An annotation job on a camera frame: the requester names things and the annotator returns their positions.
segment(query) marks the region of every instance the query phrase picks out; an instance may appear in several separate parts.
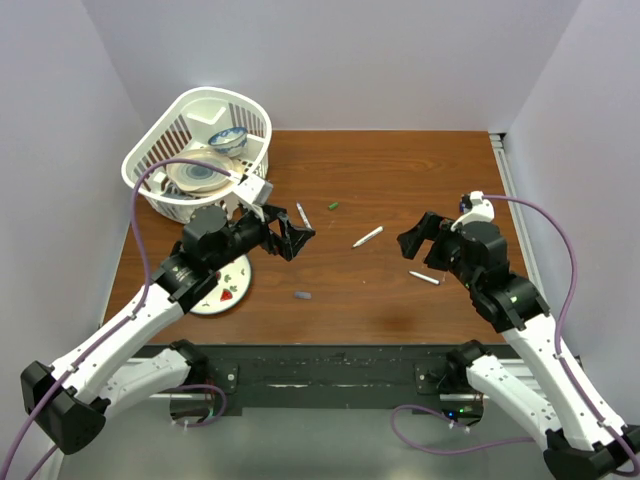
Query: white plastic bracket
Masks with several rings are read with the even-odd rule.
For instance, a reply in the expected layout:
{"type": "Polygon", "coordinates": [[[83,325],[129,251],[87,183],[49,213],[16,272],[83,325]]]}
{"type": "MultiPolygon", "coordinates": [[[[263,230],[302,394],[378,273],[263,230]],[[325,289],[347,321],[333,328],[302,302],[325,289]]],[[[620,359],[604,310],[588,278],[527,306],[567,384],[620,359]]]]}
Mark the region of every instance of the white plastic bracket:
{"type": "Polygon", "coordinates": [[[255,174],[249,175],[233,188],[233,193],[240,202],[253,211],[262,222],[264,222],[262,205],[267,203],[272,191],[273,185],[255,174]]]}
{"type": "Polygon", "coordinates": [[[123,366],[100,390],[100,398],[111,401],[105,417],[109,420],[151,395],[182,385],[190,369],[187,360],[169,348],[135,366],[123,366]]]}
{"type": "Polygon", "coordinates": [[[467,368],[469,385],[488,395],[533,438],[547,448],[545,432],[562,428],[551,403],[505,369],[493,355],[484,355],[467,368]]]}
{"type": "Polygon", "coordinates": [[[474,191],[469,194],[471,200],[471,209],[465,210],[451,226],[451,231],[455,231],[462,225],[466,225],[471,222],[491,222],[495,216],[493,211],[493,205],[489,200],[483,200],[484,193],[481,191],[474,191]]]}

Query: red strawberry design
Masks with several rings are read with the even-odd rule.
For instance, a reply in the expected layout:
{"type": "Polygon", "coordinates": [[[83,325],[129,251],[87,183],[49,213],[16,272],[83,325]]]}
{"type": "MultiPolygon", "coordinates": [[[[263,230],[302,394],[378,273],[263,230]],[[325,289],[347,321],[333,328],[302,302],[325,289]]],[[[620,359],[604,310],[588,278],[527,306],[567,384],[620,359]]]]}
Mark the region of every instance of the red strawberry design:
{"type": "Polygon", "coordinates": [[[225,288],[222,291],[222,295],[220,296],[220,301],[224,302],[225,300],[231,300],[232,298],[233,298],[233,294],[225,288]]]}

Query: marker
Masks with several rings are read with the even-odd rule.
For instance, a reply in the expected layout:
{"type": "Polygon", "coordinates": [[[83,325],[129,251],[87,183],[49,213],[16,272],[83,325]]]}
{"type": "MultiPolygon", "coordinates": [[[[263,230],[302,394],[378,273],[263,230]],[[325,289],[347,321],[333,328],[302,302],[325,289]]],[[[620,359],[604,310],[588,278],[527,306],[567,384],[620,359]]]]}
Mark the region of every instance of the marker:
{"type": "Polygon", "coordinates": [[[433,283],[434,285],[440,285],[440,280],[436,280],[435,278],[427,277],[426,275],[422,275],[421,273],[412,272],[411,270],[409,270],[409,274],[413,275],[416,278],[419,278],[420,280],[424,280],[425,282],[433,283]]]}
{"type": "Polygon", "coordinates": [[[302,221],[304,222],[304,226],[313,230],[313,228],[311,227],[311,224],[309,223],[309,219],[305,215],[304,210],[302,210],[302,205],[300,205],[300,203],[298,202],[296,202],[296,205],[298,206],[298,212],[300,212],[300,218],[302,218],[302,221]]]}
{"type": "Polygon", "coordinates": [[[384,230],[384,228],[380,226],[380,227],[376,228],[373,232],[367,233],[364,237],[362,237],[360,240],[358,240],[356,243],[354,243],[353,247],[351,247],[351,248],[356,248],[356,247],[359,247],[360,245],[362,245],[363,243],[367,243],[373,237],[375,237],[380,232],[382,232],[382,230],[384,230]]]}

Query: cable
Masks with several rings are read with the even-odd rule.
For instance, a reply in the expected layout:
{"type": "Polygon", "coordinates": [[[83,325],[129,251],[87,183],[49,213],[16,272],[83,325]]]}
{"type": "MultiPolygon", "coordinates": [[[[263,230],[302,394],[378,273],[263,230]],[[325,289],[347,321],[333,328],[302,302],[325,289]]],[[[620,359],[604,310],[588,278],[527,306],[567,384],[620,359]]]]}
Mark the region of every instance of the cable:
{"type": "Polygon", "coordinates": [[[24,480],[31,480],[33,477],[35,477],[36,474],[38,473],[38,471],[42,468],[42,465],[47,463],[47,460],[49,460],[51,455],[53,455],[57,451],[58,451],[58,446],[57,445],[54,445],[53,447],[51,447],[47,451],[47,453],[45,453],[44,456],[38,461],[38,463],[36,463],[36,465],[31,469],[31,471],[27,474],[27,476],[24,478],[24,480]]]}
{"type": "Polygon", "coordinates": [[[404,443],[406,443],[410,447],[413,447],[413,448],[415,448],[417,450],[420,450],[422,452],[425,452],[425,453],[430,453],[432,455],[447,455],[447,456],[450,456],[450,455],[465,455],[467,453],[478,452],[480,450],[486,450],[487,448],[501,447],[503,445],[511,445],[511,444],[514,444],[514,443],[531,443],[531,442],[533,442],[533,438],[531,438],[531,437],[516,437],[516,438],[509,438],[509,439],[506,439],[506,440],[497,440],[495,442],[484,443],[482,445],[477,445],[475,447],[469,447],[469,448],[463,448],[463,449],[460,449],[460,450],[439,450],[439,449],[436,449],[436,448],[424,447],[424,446],[420,445],[419,443],[414,442],[413,440],[409,440],[402,433],[400,433],[400,430],[398,430],[398,426],[396,425],[396,415],[401,410],[418,410],[420,412],[429,413],[429,414],[431,414],[431,415],[433,415],[435,417],[438,417],[438,418],[441,418],[442,420],[446,420],[447,422],[450,422],[456,428],[467,428],[467,426],[465,424],[463,424],[463,423],[460,423],[460,422],[457,422],[457,421],[452,420],[450,418],[447,418],[442,413],[440,413],[440,412],[438,412],[436,410],[432,410],[430,408],[423,407],[421,405],[400,405],[399,407],[394,408],[393,412],[391,413],[391,429],[393,430],[393,433],[395,433],[400,440],[402,440],[404,443]]]}
{"type": "Polygon", "coordinates": [[[183,427],[186,426],[187,428],[206,427],[207,425],[211,425],[213,422],[218,420],[224,414],[224,411],[227,409],[227,396],[224,394],[224,392],[222,391],[221,388],[218,388],[215,385],[209,385],[209,384],[206,384],[206,383],[195,384],[195,385],[181,385],[181,386],[175,388],[174,390],[185,391],[185,390],[196,390],[196,389],[201,389],[201,388],[205,388],[205,389],[210,390],[212,392],[216,392],[218,395],[220,395],[220,398],[222,398],[222,407],[220,407],[220,410],[218,411],[218,413],[216,413],[212,417],[207,418],[206,420],[203,420],[200,423],[180,423],[180,422],[176,422],[178,425],[182,425],[183,427]]]}
{"type": "MultiPolygon", "coordinates": [[[[558,316],[558,321],[556,323],[556,329],[554,332],[554,339],[553,339],[554,347],[555,347],[556,355],[560,360],[560,365],[562,366],[562,369],[566,373],[567,378],[569,379],[573,387],[576,389],[576,391],[582,398],[582,401],[584,401],[584,403],[587,405],[587,407],[589,408],[593,416],[596,417],[598,422],[600,423],[604,422],[606,420],[604,415],[600,413],[600,411],[598,410],[598,407],[596,407],[593,401],[589,398],[589,395],[587,394],[587,392],[584,391],[584,389],[582,388],[582,385],[580,385],[580,382],[571,371],[569,364],[561,356],[562,329],[564,328],[564,324],[567,319],[567,312],[569,310],[569,306],[571,305],[571,301],[573,300],[573,295],[576,291],[576,284],[578,282],[578,261],[576,259],[576,254],[575,254],[575,250],[573,249],[573,245],[571,244],[571,240],[569,240],[569,236],[564,231],[564,229],[560,226],[560,224],[551,216],[549,212],[544,210],[542,207],[536,205],[535,203],[529,202],[527,200],[521,200],[515,197],[509,197],[506,195],[484,195],[484,198],[493,199],[493,200],[506,200],[508,202],[519,203],[529,208],[533,208],[538,213],[540,213],[543,217],[549,220],[549,222],[554,226],[554,228],[560,234],[560,237],[562,237],[562,241],[566,245],[567,251],[569,252],[569,260],[571,261],[571,282],[569,284],[569,292],[567,293],[567,297],[564,300],[564,304],[562,305],[562,309],[560,310],[560,315],[558,316]]],[[[620,475],[622,477],[637,477],[638,475],[640,475],[640,460],[638,460],[635,453],[633,453],[633,450],[631,449],[629,444],[625,442],[622,436],[620,436],[613,427],[605,426],[604,428],[609,433],[609,435],[611,435],[615,439],[615,441],[620,444],[625,454],[629,457],[629,460],[631,460],[631,463],[633,464],[633,470],[631,470],[630,472],[616,470],[613,473],[615,473],[616,475],[620,475]]]]}
{"type": "MultiPolygon", "coordinates": [[[[53,383],[53,385],[51,385],[51,388],[47,390],[47,393],[43,395],[43,397],[40,399],[40,401],[36,404],[36,406],[32,410],[29,417],[25,420],[24,424],[18,431],[15,439],[11,443],[9,450],[7,451],[7,456],[5,457],[4,462],[2,463],[2,469],[0,469],[0,480],[6,480],[7,476],[9,475],[9,468],[11,467],[11,462],[13,462],[13,458],[15,457],[16,452],[18,451],[18,447],[20,446],[20,443],[22,443],[22,440],[24,439],[24,436],[26,435],[27,430],[29,430],[29,427],[35,421],[36,417],[40,414],[44,406],[49,402],[49,400],[51,400],[51,397],[53,397],[53,395],[58,391],[58,388],[60,388],[64,384],[64,382],[67,381],[67,379],[71,376],[71,373],[74,372],[89,355],[91,355],[100,345],[102,345],[114,333],[116,333],[118,330],[124,327],[126,323],[129,320],[131,320],[131,316],[135,316],[138,313],[138,311],[140,311],[140,309],[144,306],[144,303],[147,299],[147,295],[149,294],[149,288],[151,287],[151,266],[149,265],[149,257],[147,256],[147,251],[144,247],[142,236],[140,235],[140,227],[138,226],[138,219],[136,216],[136,198],[138,196],[138,191],[140,190],[140,187],[142,186],[142,183],[144,182],[144,180],[156,169],[160,167],[164,167],[165,165],[169,165],[171,163],[189,163],[191,165],[197,165],[200,167],[209,168],[227,177],[231,176],[231,174],[228,171],[222,168],[216,167],[214,165],[209,165],[208,163],[199,162],[197,160],[190,160],[186,158],[171,158],[168,160],[163,160],[161,162],[158,162],[150,166],[142,173],[142,175],[140,175],[140,177],[138,178],[138,180],[136,181],[133,187],[133,193],[131,194],[131,203],[129,206],[130,215],[131,215],[131,230],[133,231],[133,236],[136,239],[136,244],[138,245],[138,250],[140,252],[140,256],[142,257],[142,265],[144,267],[144,289],[142,290],[142,296],[140,297],[140,301],[131,311],[131,315],[124,317],[122,320],[116,323],[116,325],[113,328],[111,328],[104,335],[99,337],[84,352],[82,352],[78,356],[78,358],[76,358],[73,362],[71,362],[71,365],[69,366],[69,368],[62,375],[60,375],[60,378],[58,378],[58,380],[56,380],[53,383]]],[[[36,466],[40,468],[40,466],[44,464],[44,461],[46,461],[52,454],[53,452],[48,451],[45,454],[46,458],[43,457],[43,459],[41,459],[36,466]]]]}

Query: plate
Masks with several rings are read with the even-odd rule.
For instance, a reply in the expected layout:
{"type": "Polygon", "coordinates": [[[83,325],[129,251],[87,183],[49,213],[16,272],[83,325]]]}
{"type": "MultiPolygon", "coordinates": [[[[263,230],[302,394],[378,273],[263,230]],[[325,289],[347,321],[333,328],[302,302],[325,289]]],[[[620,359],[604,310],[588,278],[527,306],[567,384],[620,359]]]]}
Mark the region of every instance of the plate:
{"type": "Polygon", "coordinates": [[[196,315],[215,315],[240,302],[251,284],[251,263],[242,255],[218,272],[218,286],[191,309],[196,315]]]}
{"type": "MultiPolygon", "coordinates": [[[[231,159],[214,152],[209,147],[189,150],[176,158],[197,160],[224,170],[234,170],[234,163],[231,159]]],[[[167,176],[180,190],[187,193],[208,192],[222,188],[229,183],[229,179],[221,173],[200,165],[189,165],[187,163],[167,165],[167,176]]]]}
{"type": "MultiPolygon", "coordinates": [[[[239,173],[239,174],[243,174],[244,173],[244,167],[242,166],[242,164],[240,162],[237,162],[235,160],[232,160],[233,163],[233,168],[231,170],[239,173]]],[[[228,193],[225,190],[228,190],[229,192],[233,189],[234,185],[231,182],[228,182],[226,185],[223,185],[220,188],[217,188],[215,190],[211,190],[211,191],[206,191],[206,192],[189,192],[188,195],[191,195],[192,197],[196,197],[196,198],[205,198],[205,197],[211,197],[213,195],[222,195],[223,193],[228,193]]]]}

